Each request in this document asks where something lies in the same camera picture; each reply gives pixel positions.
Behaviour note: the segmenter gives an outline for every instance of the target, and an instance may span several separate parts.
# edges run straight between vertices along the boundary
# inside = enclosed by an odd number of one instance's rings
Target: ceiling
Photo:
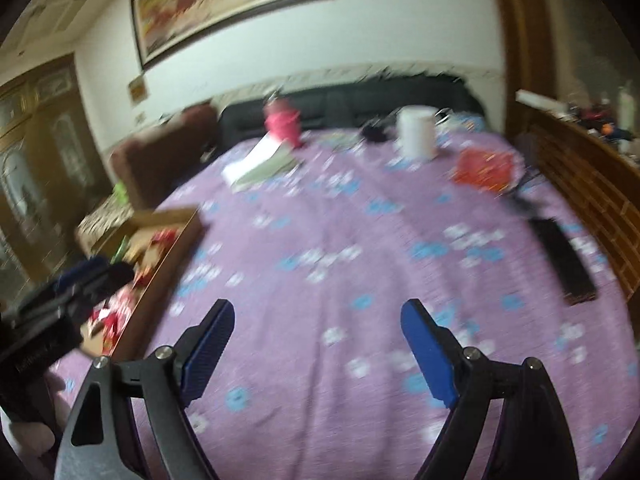
[[[1,57],[77,39],[110,0],[31,0],[0,45]]]

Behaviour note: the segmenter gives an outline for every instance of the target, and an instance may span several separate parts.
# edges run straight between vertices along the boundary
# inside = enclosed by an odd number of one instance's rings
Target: purple tablecloth
[[[411,479],[447,416],[402,337],[401,305],[419,298],[463,346],[493,359],[543,360],[574,438],[583,480],[597,478],[640,413],[638,359],[606,258],[543,178],[528,196],[573,239],[599,299],[567,307],[527,223],[489,193],[450,182],[455,134],[428,164],[392,143],[332,153],[313,136],[292,175],[231,193],[220,172],[236,146],[163,207],[199,204],[209,227],[184,269],[153,346],[171,344],[217,298],[236,330],[190,421],[220,477]],[[58,373],[73,400],[88,360]],[[140,434],[158,478],[144,409]],[[480,478],[497,425],[492,405],[468,478]]]

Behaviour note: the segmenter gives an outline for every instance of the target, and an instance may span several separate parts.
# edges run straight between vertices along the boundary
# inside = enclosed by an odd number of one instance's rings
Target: pink bottle
[[[278,140],[289,141],[294,148],[302,146],[300,112],[293,108],[286,98],[281,97],[279,90],[267,99],[264,116],[264,125],[272,136]]]

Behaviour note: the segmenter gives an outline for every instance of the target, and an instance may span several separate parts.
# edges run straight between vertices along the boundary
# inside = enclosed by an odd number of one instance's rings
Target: sofa backrest
[[[372,118],[385,117],[407,105],[452,108],[455,112],[484,115],[482,105],[465,81],[446,74],[373,77],[350,84],[305,89],[286,97],[300,110],[303,130],[359,128]],[[219,153],[266,133],[263,105],[262,100],[256,99],[225,108],[218,120]]]

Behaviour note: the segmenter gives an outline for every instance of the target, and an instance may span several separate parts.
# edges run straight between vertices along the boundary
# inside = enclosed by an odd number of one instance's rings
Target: green object
[[[117,264],[118,262],[121,262],[122,259],[124,258],[124,255],[127,254],[128,249],[129,249],[129,237],[125,236],[122,239],[120,246],[118,247],[118,250],[113,255],[113,258],[111,259],[111,263]]]
[[[118,181],[115,186],[113,186],[113,195],[116,197],[120,205],[129,204],[129,194],[127,193],[127,188],[121,180]]]

